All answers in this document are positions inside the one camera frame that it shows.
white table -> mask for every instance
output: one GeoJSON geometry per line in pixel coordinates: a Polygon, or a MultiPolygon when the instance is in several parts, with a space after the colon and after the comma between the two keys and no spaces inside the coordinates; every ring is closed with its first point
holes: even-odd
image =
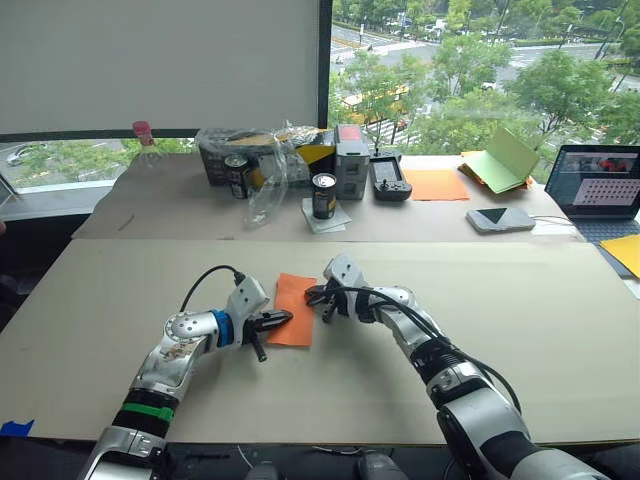
{"type": "MultiPolygon", "coordinates": [[[[95,439],[163,321],[207,267],[231,263],[269,294],[345,252],[372,285],[412,288],[456,344],[511,381],[535,441],[640,436],[638,302],[592,245],[74,240],[0,335],[0,422],[95,439]]],[[[222,306],[207,280],[191,307],[222,306]]],[[[382,325],[314,326],[310,349],[201,361],[169,431],[181,442],[440,444],[424,385],[382,325]]]]}
{"type": "MultiPolygon", "coordinates": [[[[455,169],[459,156],[403,157],[403,169],[455,169]]],[[[544,224],[533,232],[479,235],[465,219],[470,209],[520,207],[530,215],[564,217],[556,203],[535,185],[495,195],[455,170],[469,201],[378,202],[367,185],[362,201],[341,202],[353,219],[344,232],[314,235],[300,211],[308,189],[289,189],[278,215],[267,225],[247,230],[246,200],[229,188],[211,187],[198,155],[171,155],[162,175],[149,175],[134,163],[113,191],[96,206],[74,238],[166,238],[186,240],[287,240],[305,242],[542,242],[583,241],[573,227],[544,224]]]]}

plastic bottle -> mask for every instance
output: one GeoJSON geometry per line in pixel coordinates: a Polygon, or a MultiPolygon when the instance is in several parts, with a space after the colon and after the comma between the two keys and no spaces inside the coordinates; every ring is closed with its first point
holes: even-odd
{"type": "Polygon", "coordinates": [[[157,171],[162,167],[167,155],[160,151],[151,134],[151,125],[146,121],[133,122],[133,132],[140,141],[138,161],[150,170],[157,171]]]}

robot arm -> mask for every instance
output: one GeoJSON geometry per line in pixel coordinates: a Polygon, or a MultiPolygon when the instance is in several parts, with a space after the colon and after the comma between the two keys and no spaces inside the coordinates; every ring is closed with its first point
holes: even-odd
{"type": "Polygon", "coordinates": [[[565,452],[533,444],[519,408],[494,387],[489,367],[456,348],[409,289],[369,287],[345,255],[331,261],[324,277],[326,285],[307,290],[308,303],[327,304],[325,322],[337,310],[391,330],[427,387],[452,454],[473,478],[607,480],[565,452]]]}
{"type": "Polygon", "coordinates": [[[171,316],[161,342],[140,367],[120,411],[102,432],[78,479],[160,480],[166,476],[164,439],[198,358],[251,343],[258,360],[265,361],[258,333],[292,317],[286,311],[259,312],[268,301],[258,281],[246,276],[224,310],[171,316]]]}

gray box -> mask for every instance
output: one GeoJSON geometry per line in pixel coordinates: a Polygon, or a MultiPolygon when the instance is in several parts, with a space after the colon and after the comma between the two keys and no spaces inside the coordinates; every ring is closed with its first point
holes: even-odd
{"type": "Polygon", "coordinates": [[[369,146],[359,125],[336,125],[336,197],[362,200],[367,186],[369,146]]]}

green band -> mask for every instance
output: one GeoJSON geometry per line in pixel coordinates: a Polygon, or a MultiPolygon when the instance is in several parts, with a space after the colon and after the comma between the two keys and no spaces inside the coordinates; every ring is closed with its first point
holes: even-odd
{"type": "Polygon", "coordinates": [[[160,420],[164,420],[165,422],[171,422],[171,420],[173,420],[173,410],[169,407],[156,408],[148,405],[142,405],[140,403],[124,403],[120,410],[143,413],[151,417],[158,417],[160,420]]]}

